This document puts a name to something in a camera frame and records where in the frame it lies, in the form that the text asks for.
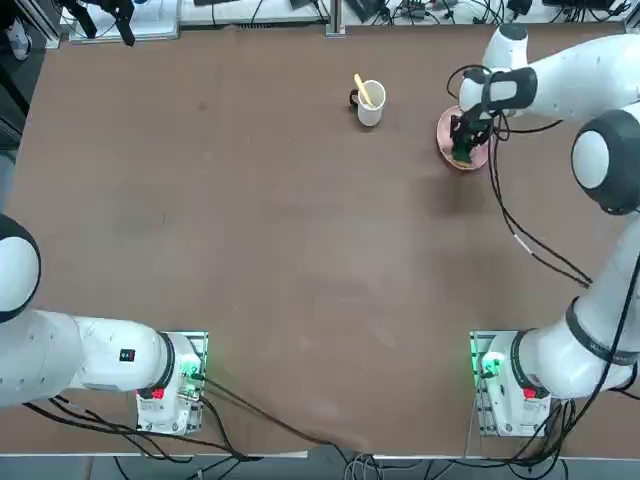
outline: pink plate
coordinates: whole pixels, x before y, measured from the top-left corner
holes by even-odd
[[[436,140],[438,141],[438,147],[440,148],[440,153],[444,157],[444,159],[457,168],[458,170],[463,171],[472,171],[478,170],[482,168],[482,166],[487,163],[489,159],[489,142],[485,142],[482,145],[478,145],[476,148],[471,150],[471,164],[457,162],[453,159],[453,154],[451,153],[451,147],[453,146],[453,142],[451,141],[451,137],[449,136],[449,127],[451,124],[451,116],[452,115],[462,115],[462,110],[460,107],[455,106],[451,107],[447,111],[445,111],[440,120],[438,120],[438,129],[436,131]]]

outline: black cable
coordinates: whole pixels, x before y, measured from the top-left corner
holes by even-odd
[[[560,7],[560,10],[558,10],[557,15],[553,17],[553,19],[549,23],[554,23],[558,19],[558,17],[562,15],[562,12],[564,12],[564,6]]]
[[[340,456],[342,457],[342,459],[345,461],[345,463],[349,463],[349,461],[347,460],[347,457],[344,456],[344,454],[342,453],[342,450],[340,450],[340,447],[338,447],[335,443],[330,442],[328,440],[324,440],[324,439],[321,439],[321,438],[314,437],[312,435],[309,435],[307,433],[304,433],[304,432],[298,430],[295,427],[292,427],[288,423],[285,423],[282,420],[274,417],[273,415],[268,414],[264,410],[256,407],[255,405],[253,405],[249,401],[245,400],[244,398],[240,397],[239,395],[236,395],[235,393],[233,393],[228,388],[224,387],[223,385],[220,385],[219,383],[217,383],[217,382],[215,382],[215,381],[213,381],[213,380],[211,380],[209,378],[205,378],[204,376],[202,376],[200,374],[192,374],[191,378],[194,379],[194,380],[200,380],[200,381],[204,381],[204,382],[208,383],[209,385],[217,388],[221,392],[224,392],[226,395],[229,395],[234,400],[237,400],[238,402],[240,402],[240,403],[244,404],[245,406],[249,407],[254,412],[262,415],[267,420],[275,423],[280,428],[282,428],[284,430],[287,430],[289,433],[292,433],[292,434],[296,435],[297,437],[302,438],[303,440],[306,440],[306,441],[311,442],[311,443],[316,443],[318,445],[329,445],[329,446],[335,448],[338,451],[338,453],[340,454]]]
[[[500,22],[500,19],[498,18],[498,14],[496,13],[496,11],[491,9],[491,8],[489,8],[489,5],[487,5],[485,3],[482,3],[482,2],[480,2],[478,0],[469,0],[469,1],[472,2],[472,3],[475,3],[477,5],[480,5],[481,7],[486,8],[489,12],[491,12],[491,15],[493,15],[493,21],[495,21],[497,25],[500,25],[502,23],[502,22]]]
[[[258,2],[258,6],[256,7],[256,9],[255,9],[255,10],[254,10],[254,12],[253,12],[253,15],[251,16],[251,22],[249,23],[249,25],[253,25],[253,22],[254,22],[254,21],[255,21],[255,19],[256,19],[256,15],[258,15],[258,10],[260,10],[260,7],[262,6],[262,1],[263,1],[263,0],[260,0],[260,1]]]
[[[440,22],[440,19],[439,19],[438,17],[436,17],[436,16],[435,16],[433,13],[431,13],[430,11],[425,10],[425,11],[424,11],[424,14],[425,14],[426,16],[428,16],[428,17],[433,18],[433,19],[436,21],[436,23],[437,23],[438,25],[442,25],[442,22]]]
[[[240,465],[240,461],[239,460],[234,465],[231,465],[231,467],[229,467],[222,475],[220,475],[218,477],[218,480],[222,480],[227,475],[230,475],[231,472],[233,472],[238,465]]]
[[[66,398],[64,398],[61,395],[57,395],[56,399],[68,404],[68,405],[72,405],[71,402],[69,400],[67,400]],[[122,437],[127,440],[129,443],[131,443],[133,446],[135,446],[138,450],[140,450],[140,452],[142,452],[143,454],[145,454],[146,456],[154,459],[154,460],[168,460],[171,463],[190,463],[193,458],[188,458],[188,459],[178,459],[178,458],[174,458],[170,455],[168,455],[161,447],[160,445],[158,445],[153,439],[148,438],[146,436],[145,432],[138,432],[137,430],[134,430],[133,428],[128,427],[127,425],[123,425],[123,424],[114,424],[114,423],[110,423],[108,421],[106,421],[104,418],[102,418],[100,415],[98,415],[97,413],[91,411],[91,410],[85,410],[89,415],[91,415],[91,417],[86,416],[86,415],[82,415],[76,412],[73,412],[65,407],[63,407],[62,405],[60,405],[60,403],[57,402],[56,399],[50,398],[49,402],[54,405],[56,408],[58,408],[58,410],[66,413],[67,415],[69,415],[70,417],[73,418],[77,418],[78,420],[84,420],[87,422],[91,422],[91,423],[97,423],[106,427],[111,428],[112,431],[117,432],[119,435],[122,435]],[[120,431],[120,429],[125,430],[126,432],[129,432],[129,434],[127,433],[122,433]],[[140,436],[143,439],[147,440],[149,443],[151,443],[151,445],[154,446],[154,448],[156,450],[158,450],[158,452],[160,453],[160,457],[154,455],[153,453],[150,453],[146,448],[144,448],[142,445],[140,445],[137,441],[135,441],[134,439],[130,438],[130,436]]]
[[[84,430],[91,430],[93,432],[100,432],[100,433],[106,433],[108,435],[121,435],[121,432],[116,432],[113,429],[106,429],[106,428],[102,428],[102,427],[96,427],[93,425],[86,425],[84,423],[79,423],[79,422],[75,422],[73,420],[68,420],[66,418],[60,417],[58,415],[55,415],[43,408],[40,408],[32,403],[23,403],[23,405],[25,407],[27,407],[29,410],[37,413],[38,415],[41,415],[45,418],[48,418],[49,420],[52,420],[56,423],[60,423],[62,425],[67,425],[67,426],[71,426],[71,427],[77,427],[77,428],[82,428]],[[120,426],[120,424],[117,423],[112,423],[109,422],[109,425],[115,425],[115,426]],[[203,445],[206,447],[212,447],[212,448],[217,448],[218,450],[223,450],[227,453],[231,453],[229,452],[229,450],[223,446],[223,445],[218,445],[217,443],[214,442],[206,442],[204,440],[196,440],[193,438],[189,438],[189,437],[183,437],[180,435],[172,435],[169,433],[158,433],[158,432],[138,432],[136,431],[136,435],[141,436],[141,437],[163,437],[163,438],[171,438],[174,440],[178,440],[180,442],[184,442],[184,443],[190,443],[193,445]]]
[[[542,127],[536,127],[536,128],[527,128],[524,130],[518,130],[515,128],[510,129],[511,133],[540,133],[540,132],[544,132],[545,130],[549,130],[553,127],[556,127],[558,125],[560,125],[562,123],[562,120],[556,120],[555,122],[550,123],[549,125],[544,125]]]
[[[217,462],[214,462],[211,465],[208,465],[208,466],[204,467],[203,469],[198,470],[193,475],[187,477],[186,480],[194,480],[194,479],[198,478],[200,475],[203,475],[205,472],[208,472],[212,468],[216,468],[218,465],[222,465],[223,463],[228,462],[232,458],[233,457],[227,457],[227,458],[223,458],[222,460],[218,460]]]
[[[503,120],[503,117],[501,116],[498,119],[498,128],[497,128],[498,131],[501,130],[502,120]],[[588,275],[586,275],[581,269],[579,269],[573,263],[571,263],[569,260],[567,260],[564,256],[562,256],[561,254],[557,253],[551,247],[548,247],[545,243],[543,243],[542,241],[538,240],[537,237],[535,237],[533,234],[531,234],[527,230],[525,230],[522,227],[522,225],[520,225],[520,223],[515,219],[515,217],[509,212],[509,210],[505,207],[504,201],[502,199],[502,191],[500,189],[500,176],[499,176],[499,173],[498,173],[498,145],[499,145],[499,142],[496,141],[495,142],[495,146],[492,145],[494,142],[492,142],[491,139],[489,139],[488,142],[489,142],[488,143],[489,176],[492,179],[493,192],[495,194],[496,200],[498,201],[498,205],[500,207],[500,210],[502,212],[502,215],[503,215],[503,217],[505,219],[505,223],[506,223],[510,233],[512,235],[514,235],[514,236],[516,235],[512,225],[511,225],[511,224],[513,224],[513,226],[515,226],[529,240],[531,240],[533,243],[535,243],[537,246],[539,246],[543,250],[547,251],[552,256],[556,257],[561,262],[563,262],[565,265],[567,265],[569,268],[571,268],[574,272],[576,272],[578,275],[580,275],[584,280],[582,280],[580,278],[577,278],[576,276],[574,276],[574,275],[572,275],[572,274],[570,274],[570,273],[568,273],[568,272],[566,272],[566,271],[564,271],[564,270],[552,265],[551,263],[549,263],[548,261],[546,261],[542,257],[540,257],[537,253],[535,253],[533,251],[530,251],[530,255],[534,259],[536,259],[537,261],[539,261],[543,265],[551,268],[555,272],[558,272],[558,273],[564,275],[565,277],[570,278],[571,280],[573,280],[576,283],[578,283],[581,287],[583,287],[583,288],[588,287],[589,284],[591,283],[591,278]]]
[[[617,393],[620,393],[620,394],[624,395],[625,397],[633,398],[634,400],[640,400],[640,397],[638,395],[634,395],[633,393],[629,393],[629,392],[625,392],[625,391],[617,392]]]
[[[131,480],[126,473],[124,473],[124,469],[122,468],[122,465],[120,465],[120,460],[118,460],[118,457],[113,457],[113,461],[116,462],[116,467],[118,467],[118,471],[120,472],[120,475],[122,475],[122,478],[124,478],[124,480]]]
[[[262,460],[262,457],[255,457],[255,458],[248,457],[247,455],[240,453],[238,450],[236,450],[233,447],[233,445],[231,445],[231,440],[229,439],[229,435],[227,434],[227,431],[224,428],[224,423],[222,422],[222,417],[218,413],[218,410],[216,410],[216,408],[209,401],[209,399],[201,396],[200,401],[205,407],[209,409],[211,413],[213,413],[216,423],[218,424],[218,429],[220,430],[220,436],[222,437],[222,441],[224,442],[225,446],[231,451],[231,454],[236,460],[240,460],[243,462]]]
[[[465,71],[465,70],[467,70],[469,68],[479,68],[481,70],[490,71],[484,65],[474,64],[474,63],[470,63],[468,65],[463,65],[462,67],[457,68],[451,75],[449,75],[449,79],[447,80],[447,93],[449,94],[449,96],[455,98],[456,100],[458,100],[458,96],[451,91],[451,81],[455,78],[455,76],[457,74],[459,74],[460,72],[463,72],[463,71]]]
[[[564,425],[566,424],[566,421],[567,421],[567,409],[568,409],[569,405],[570,405],[570,403],[567,402],[567,403],[565,403],[564,407],[562,408],[562,425],[563,425],[563,427],[564,427]],[[507,464],[507,467],[509,467],[509,470],[511,470],[511,473],[513,473],[516,477],[518,477],[518,478],[520,478],[522,480],[541,480],[541,479],[543,479],[544,477],[546,477],[547,475],[549,475],[553,471],[553,469],[556,466],[556,463],[558,462],[558,457],[560,457],[560,448],[558,448],[556,450],[556,454],[553,457],[553,461],[551,462],[551,465],[549,465],[549,467],[543,473],[541,473],[540,475],[537,475],[535,477],[527,477],[527,476],[524,476],[524,475],[520,475],[518,472],[516,472],[513,469],[513,466],[511,466],[511,464]]]
[[[433,460],[431,460],[429,462],[429,464],[427,465],[427,470],[424,472],[424,480],[428,480],[429,478],[429,473],[431,472],[431,468],[433,467]]]
[[[67,24],[67,27],[69,27],[71,30],[73,30],[73,32],[78,35],[79,37],[85,38],[87,40],[94,40],[96,38],[100,38],[100,37],[104,37],[107,33],[109,33],[113,27],[116,26],[117,21],[114,20],[113,23],[111,24],[111,26],[109,28],[107,28],[104,32],[102,32],[100,35],[96,35],[94,38],[89,38],[87,37],[85,34],[82,34],[80,32],[78,32],[75,28],[73,28],[73,25],[71,25],[69,23],[69,21],[67,20],[67,17],[64,16],[63,12],[62,12],[62,7],[60,7],[60,5],[58,5],[58,8],[56,8],[56,4],[57,2],[55,0],[49,0],[49,4],[51,5],[51,8],[53,8],[53,10],[60,15],[60,18],[62,18],[62,20],[64,21],[64,23]]]
[[[328,22],[328,19],[324,18],[324,15],[322,14],[322,10],[320,10],[320,5],[318,5],[318,0],[312,0],[313,6],[316,7],[316,10],[318,11],[318,15],[320,16],[320,21],[324,24]]]
[[[564,459],[560,460],[562,464],[562,468],[564,469],[564,480],[569,480],[569,467],[567,466],[567,462]]]
[[[609,20],[613,15],[609,14],[609,16],[605,17],[605,18],[600,18],[598,17],[591,8],[589,8],[589,13],[591,14],[591,16],[593,18],[595,18],[596,22],[606,22],[607,20]]]
[[[442,3],[444,4],[444,8],[447,9],[447,18],[451,19],[451,23],[453,23],[454,25],[456,24],[456,19],[453,15],[453,10],[451,10],[451,8],[449,8],[449,3],[447,2],[447,0],[442,0]]]

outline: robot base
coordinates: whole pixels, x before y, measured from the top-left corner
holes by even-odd
[[[173,375],[164,390],[155,390],[151,398],[136,393],[137,429],[147,432],[185,435],[202,428],[202,381],[192,380],[191,373],[205,375],[207,332],[165,332],[174,345],[176,358]]]
[[[471,363],[476,385],[480,434],[531,437],[549,416],[551,396],[527,398],[511,368],[515,331],[470,333]],[[546,428],[538,433],[544,436]]]

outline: green led light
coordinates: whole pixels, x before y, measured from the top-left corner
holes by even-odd
[[[193,375],[194,373],[198,373],[200,370],[200,366],[197,363],[185,362],[180,366],[180,371],[184,375]]]

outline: floor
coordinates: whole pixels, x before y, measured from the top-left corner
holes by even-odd
[[[34,50],[25,62],[17,62],[7,52],[6,46],[0,46],[0,61],[12,73],[14,81],[30,99],[35,89],[36,81],[44,59],[43,41],[34,35]],[[0,92],[0,112],[20,130],[24,126],[24,117],[13,105],[4,91]],[[0,135],[0,211],[6,202],[11,186],[11,175],[15,162],[17,145]],[[195,459],[188,465],[175,465],[168,462],[158,462],[140,457],[123,457],[121,464],[129,479],[186,479],[195,474],[198,468],[203,468],[222,457],[202,457]],[[413,465],[415,462],[390,462],[394,465]],[[569,460],[569,474],[571,478],[583,480],[599,479],[612,476],[617,480],[640,478],[639,461],[608,461],[608,460]],[[210,470],[203,478],[219,478],[231,462],[219,469]],[[431,476],[439,472],[448,463],[444,460],[436,461],[431,470]],[[427,462],[409,470],[389,471],[389,480],[422,479]],[[65,478],[67,480],[111,480],[122,478],[113,458],[110,456],[89,457],[0,457],[0,472],[3,480],[18,480],[22,478]],[[325,448],[313,450],[307,459],[265,459],[259,463],[243,464],[228,475],[227,479],[339,479],[343,477],[344,464],[335,452]],[[362,478],[361,472],[356,472],[357,478]],[[374,478],[370,472],[368,478]],[[475,480],[475,479],[511,479],[515,476],[508,469],[470,469],[456,466],[443,478],[447,480]],[[547,477],[549,479],[563,478],[563,471],[557,465]]]
[[[197,474],[198,468],[204,468],[222,457],[195,459],[188,465],[174,465],[142,458],[126,457],[120,462],[130,480],[174,480],[187,479]],[[415,462],[393,462],[393,465],[413,465]],[[427,462],[410,470],[388,471],[387,480],[421,480],[424,478]],[[203,478],[217,479],[229,467],[225,463],[215,470],[203,474]],[[444,460],[434,462],[430,477],[447,465]],[[637,479],[640,473],[640,462],[609,460],[568,460],[569,476],[573,479],[591,480],[613,476],[616,480]],[[66,480],[119,480],[123,478],[117,470],[112,457],[95,457],[93,462],[86,457],[36,457],[36,458],[0,458],[0,472],[3,480],[22,478],[65,478]],[[311,452],[309,459],[265,459],[258,463],[243,464],[233,473],[225,477],[227,480],[248,480],[254,478],[287,480],[300,479],[341,479],[344,464],[335,454],[317,449]],[[363,480],[360,470],[356,478]],[[367,478],[374,480],[371,471]],[[441,477],[445,480],[510,480],[516,478],[508,469],[474,469],[456,466]],[[549,474],[548,480],[560,480],[562,468],[557,465]]]

